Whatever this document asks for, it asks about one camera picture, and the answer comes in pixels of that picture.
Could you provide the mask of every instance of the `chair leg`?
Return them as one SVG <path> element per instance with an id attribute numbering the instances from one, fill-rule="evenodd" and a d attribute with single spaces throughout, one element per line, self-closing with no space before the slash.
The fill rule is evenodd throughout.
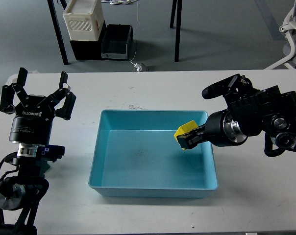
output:
<path id="1" fill-rule="evenodd" d="M 285 62 L 289 61 L 290 59 L 292 59 L 295 56 L 296 47 L 295 47 L 295 41 L 294 41 L 294 39 L 292 37 L 291 32 L 290 31 L 287 31 L 285 33 L 285 37 L 286 37 L 287 41 L 289 42 L 289 44 L 291 46 L 291 52 L 290 52 L 290 54 L 288 54 L 284 58 L 280 59 L 279 61 L 275 62 L 274 64 L 270 65 L 269 67 L 266 67 L 265 70 L 272 70 L 272 69 L 278 67 L 279 65 L 282 65 Z"/>
<path id="2" fill-rule="evenodd" d="M 60 48 L 60 52 L 61 52 L 63 64 L 64 65 L 68 65 L 69 64 L 69 61 L 68 61 L 68 58 L 66 56 L 66 51 L 65 51 L 65 47 L 64 47 L 64 43 L 63 43 L 61 31 L 60 31 L 60 26 L 59 26 L 59 23 L 58 23 L 58 20 L 57 20 L 57 17 L 56 17 L 54 3 L 53 3 L 53 0 L 47 0 L 47 1 L 48 1 L 48 6 L 49 6 L 49 10 L 50 10 L 50 14 L 51 14 L 53 26 L 54 26 L 55 35 L 56 35 L 56 38 L 58 40 L 58 44 L 59 44 L 59 48 Z"/>
<path id="3" fill-rule="evenodd" d="M 289 70 L 296 70 L 296 65 L 292 65 L 289 62 L 284 63 L 285 67 L 287 67 Z"/>
<path id="4" fill-rule="evenodd" d="M 182 0 L 177 0 L 177 16 L 176 16 L 176 37 L 175 37 L 175 55 L 174 61 L 178 62 L 179 58 L 179 41 L 181 35 L 181 18 L 182 18 Z"/>
<path id="5" fill-rule="evenodd" d="M 177 3 L 177 0 L 173 0 L 173 2 L 172 2 L 172 11 L 171 11 L 171 20 L 170 20 L 170 28 L 173 28 L 173 26 L 174 26 L 176 3 Z"/>

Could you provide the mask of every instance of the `table leg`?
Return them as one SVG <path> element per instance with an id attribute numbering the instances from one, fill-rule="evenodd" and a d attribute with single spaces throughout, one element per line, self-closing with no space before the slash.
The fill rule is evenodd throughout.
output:
<path id="1" fill-rule="evenodd" d="M 66 4 L 66 1 L 65 0 L 60 0 L 61 4 L 62 4 L 62 7 L 63 9 L 65 10 L 67 4 Z"/>
<path id="2" fill-rule="evenodd" d="M 179 57 L 179 40 L 181 34 L 181 17 L 182 17 L 182 0 L 177 0 L 177 15 L 176 15 L 176 37 L 175 37 L 175 55 L 174 61 L 178 62 Z"/>
<path id="3" fill-rule="evenodd" d="M 173 28 L 173 25 L 174 25 L 176 3 L 177 3 L 177 0 L 173 0 L 173 2 L 172 2 L 172 11 L 171 11 L 171 20 L 170 20 L 170 28 Z"/>
<path id="4" fill-rule="evenodd" d="M 68 65 L 69 61 L 68 61 L 68 58 L 66 56 L 66 51 L 65 51 L 65 47 L 64 47 L 60 27 L 59 27 L 59 23 L 58 23 L 58 20 L 57 20 L 57 17 L 56 17 L 54 3 L 53 3 L 53 0 L 47 0 L 47 1 L 48 1 L 49 10 L 50 10 L 50 13 L 51 13 L 51 18 L 52 18 L 52 22 L 53 22 L 53 26 L 54 26 L 54 31 L 55 31 L 55 34 L 56 34 L 56 38 L 58 40 L 58 44 L 59 44 L 63 64 Z"/>

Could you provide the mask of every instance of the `gray floor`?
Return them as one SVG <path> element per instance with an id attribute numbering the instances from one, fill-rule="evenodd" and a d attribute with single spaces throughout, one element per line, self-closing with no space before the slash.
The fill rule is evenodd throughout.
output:
<path id="1" fill-rule="evenodd" d="M 103 3 L 107 24 L 131 24 L 137 39 L 134 62 L 150 71 L 256 70 L 283 57 L 278 27 L 293 0 L 185 0 L 180 62 L 174 62 L 175 30 L 169 28 L 171 0 Z M 28 71 L 134 71 L 128 61 L 76 61 L 63 8 L 55 1 L 70 65 L 64 66 L 46 0 L 0 0 L 0 93 L 19 67 Z M 138 7 L 138 28 L 136 10 Z"/>

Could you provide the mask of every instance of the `black storage bin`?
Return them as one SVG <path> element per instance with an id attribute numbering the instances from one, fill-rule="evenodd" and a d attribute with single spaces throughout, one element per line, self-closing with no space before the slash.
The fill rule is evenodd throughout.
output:
<path id="1" fill-rule="evenodd" d="M 133 40 L 131 25 L 109 24 L 101 45 L 103 59 L 127 60 L 129 44 Z"/>

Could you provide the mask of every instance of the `blue plastic tray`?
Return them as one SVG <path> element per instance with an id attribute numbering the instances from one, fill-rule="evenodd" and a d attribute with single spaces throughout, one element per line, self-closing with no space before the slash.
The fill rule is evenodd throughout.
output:
<path id="1" fill-rule="evenodd" d="M 103 196 L 203 198 L 218 187 L 210 142 L 183 151 L 179 126 L 205 111 L 103 110 L 89 186 Z"/>

